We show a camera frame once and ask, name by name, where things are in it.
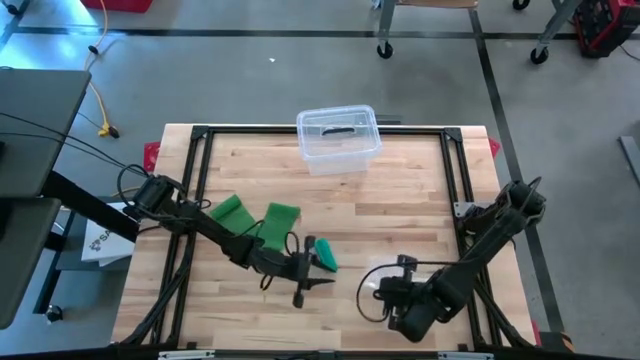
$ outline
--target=green sponge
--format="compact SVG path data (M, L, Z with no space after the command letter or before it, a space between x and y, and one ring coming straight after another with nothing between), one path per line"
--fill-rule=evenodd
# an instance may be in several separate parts
M299 215L299 207L269 204L264 223L257 235L265 241L262 247L282 251L287 232L291 231Z
M213 220L224 226L225 229L236 235L245 232L256 223L251 214L249 214L249 211L242 205L242 201L240 201L237 195L233 195L216 206L215 209L211 210L209 215ZM251 229L248 234L255 235L258 228L257 226Z
M321 238L316 240L315 250L318 259L329 271L338 272L338 263L336 263L336 259L333 257L333 252L331 252L331 246L329 246L327 239Z

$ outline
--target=red equipment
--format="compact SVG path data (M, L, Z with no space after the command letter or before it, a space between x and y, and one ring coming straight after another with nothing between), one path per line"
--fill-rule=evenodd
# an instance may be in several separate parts
M100 0L80 0L85 7L102 9ZM107 10L143 13L149 10L153 0L103 0Z
M584 0L574 21L582 54L607 57L640 25L640 0Z

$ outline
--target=wooden table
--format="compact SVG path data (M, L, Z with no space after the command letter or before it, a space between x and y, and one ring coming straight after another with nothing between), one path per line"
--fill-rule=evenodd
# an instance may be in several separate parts
M157 174L181 179L192 125L165 128ZM476 201L493 201L500 187L484 127L462 127ZM295 205L301 215L294 230L303 237L326 237L340 266L335 284L306 292L303 309L291 305L295 284L274 280L263 294L261 275L230 263L220 249L197 239L180 343L199 348L250 350L455 350L471 344L469 318L460 312L448 324L436 323L421 343L413 344L386 324L360 317L355 291L372 267L393 263L397 254L420 260L456 260L447 184L440 143L421 135L382 136L382 153L366 173L310 177L295 135L217 134L205 198L214 206L237 194L250 213L261 218L270 202ZM200 158L202 146L198 149ZM190 189L195 189L199 160ZM458 189L461 184L456 165ZM118 341L131 333L158 296L170 234L141 235L131 260L113 331ZM182 257L178 254L177 263ZM437 267L421 266L426 279ZM534 341L527 302L513 245L489 265L496 302L524 338ZM383 273L370 278L376 281ZM363 290L362 305L372 317L381 303ZM173 314L170 304L163 334ZM478 307L483 334L486 314Z

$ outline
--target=cart wheel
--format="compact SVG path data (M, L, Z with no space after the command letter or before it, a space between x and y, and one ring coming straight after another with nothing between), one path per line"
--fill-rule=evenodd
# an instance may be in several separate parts
M531 0L513 0L513 8L521 11L527 8L527 6L529 6L529 2Z
M49 324L62 320L62 309L56 305L49 305L47 312L44 313Z
M391 47L388 41L384 43L384 52L380 48L380 45L378 45L376 50L378 50L378 55L383 59L388 59L393 55L393 47Z
M20 10L15 5L7 5L7 11L11 15L20 15Z
M536 64L536 65L540 65L542 63L544 63L545 61L547 61L547 59L549 59L549 49L544 48L542 50L542 53L540 54L540 56L536 56L536 49L533 49L533 51L531 51L531 62Z

